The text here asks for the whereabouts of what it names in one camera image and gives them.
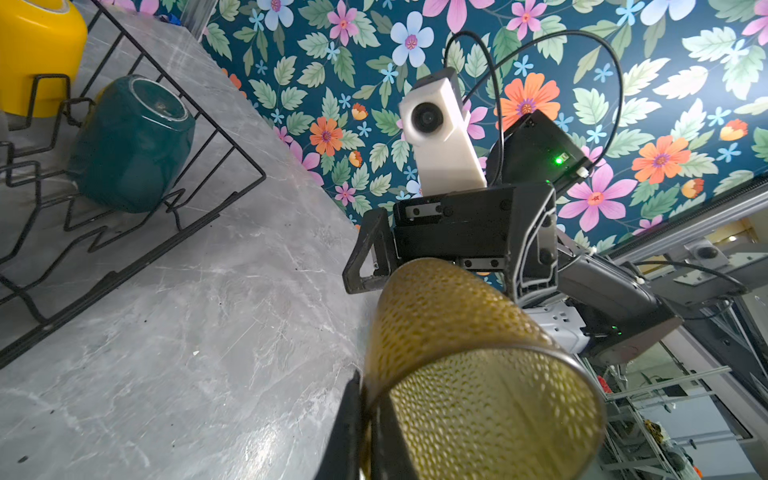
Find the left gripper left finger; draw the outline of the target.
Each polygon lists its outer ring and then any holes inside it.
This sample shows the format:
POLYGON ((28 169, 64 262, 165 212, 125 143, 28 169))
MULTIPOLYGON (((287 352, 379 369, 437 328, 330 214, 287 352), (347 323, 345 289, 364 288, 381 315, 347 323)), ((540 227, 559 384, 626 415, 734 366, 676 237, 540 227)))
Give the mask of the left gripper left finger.
POLYGON ((314 479, 359 479, 362 439, 361 374, 359 370, 356 370, 345 386, 331 434, 314 479))

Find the olive green glass cup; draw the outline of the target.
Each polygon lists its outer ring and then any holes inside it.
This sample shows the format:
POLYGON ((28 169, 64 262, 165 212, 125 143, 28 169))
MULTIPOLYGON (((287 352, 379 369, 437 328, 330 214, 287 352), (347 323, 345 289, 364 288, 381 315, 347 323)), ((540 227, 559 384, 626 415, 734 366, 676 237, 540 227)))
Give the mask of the olive green glass cup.
POLYGON ((363 418, 394 404, 418 479, 578 479, 605 407, 580 363, 521 308, 439 259, 406 263, 377 304, 363 418))

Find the yellow mug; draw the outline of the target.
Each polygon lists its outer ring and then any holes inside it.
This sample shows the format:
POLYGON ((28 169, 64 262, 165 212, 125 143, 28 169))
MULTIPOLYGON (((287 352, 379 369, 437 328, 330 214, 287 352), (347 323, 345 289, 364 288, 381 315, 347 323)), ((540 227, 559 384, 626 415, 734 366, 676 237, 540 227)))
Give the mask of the yellow mug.
POLYGON ((25 116, 34 77, 46 74, 38 83, 33 116, 55 116, 76 79, 87 35, 85 21, 70 1, 3 1, 2 109, 25 116))

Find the cream mug green handle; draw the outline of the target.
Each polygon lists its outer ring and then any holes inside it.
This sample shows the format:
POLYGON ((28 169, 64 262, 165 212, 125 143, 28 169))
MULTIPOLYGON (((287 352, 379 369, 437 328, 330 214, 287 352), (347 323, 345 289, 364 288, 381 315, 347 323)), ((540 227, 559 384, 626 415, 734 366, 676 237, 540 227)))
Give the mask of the cream mug green handle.
POLYGON ((73 144, 67 176, 97 204, 149 212, 184 167, 195 127, 189 109, 164 85, 123 76, 97 95, 73 144))

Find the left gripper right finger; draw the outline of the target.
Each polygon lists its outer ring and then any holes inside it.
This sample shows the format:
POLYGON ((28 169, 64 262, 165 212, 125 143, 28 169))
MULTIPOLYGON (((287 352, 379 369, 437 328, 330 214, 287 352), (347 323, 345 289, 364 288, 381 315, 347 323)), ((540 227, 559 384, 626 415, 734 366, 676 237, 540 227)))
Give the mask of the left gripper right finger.
POLYGON ((388 394, 379 399, 373 411, 370 453, 372 479, 418 480, 388 394))

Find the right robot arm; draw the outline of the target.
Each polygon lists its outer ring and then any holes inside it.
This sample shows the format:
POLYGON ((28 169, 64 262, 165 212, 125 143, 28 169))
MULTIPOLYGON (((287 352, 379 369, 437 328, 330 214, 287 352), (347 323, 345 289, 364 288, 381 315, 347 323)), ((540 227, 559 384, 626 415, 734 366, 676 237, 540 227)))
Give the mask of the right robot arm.
POLYGON ((677 329, 681 319, 631 268, 579 244, 557 226, 559 192, 598 173, 546 115, 513 123, 502 140, 504 179, 487 183, 466 114, 426 103, 405 120, 425 155, 419 197, 367 212, 342 273, 347 292, 383 288, 405 263, 437 258, 470 272, 498 273, 506 296, 531 307, 556 295, 582 314, 586 352, 603 365, 626 364, 677 329))

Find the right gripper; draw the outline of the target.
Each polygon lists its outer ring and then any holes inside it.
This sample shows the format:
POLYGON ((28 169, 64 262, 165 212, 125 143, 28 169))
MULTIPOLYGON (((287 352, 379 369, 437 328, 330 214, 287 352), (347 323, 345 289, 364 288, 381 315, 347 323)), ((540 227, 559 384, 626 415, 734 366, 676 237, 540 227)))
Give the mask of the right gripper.
POLYGON ((393 208, 394 235, 387 210, 369 210, 342 271, 345 290, 382 290, 399 258, 429 257, 468 271, 500 272, 505 295, 531 305, 557 289, 555 200, 549 183, 405 200, 393 208))

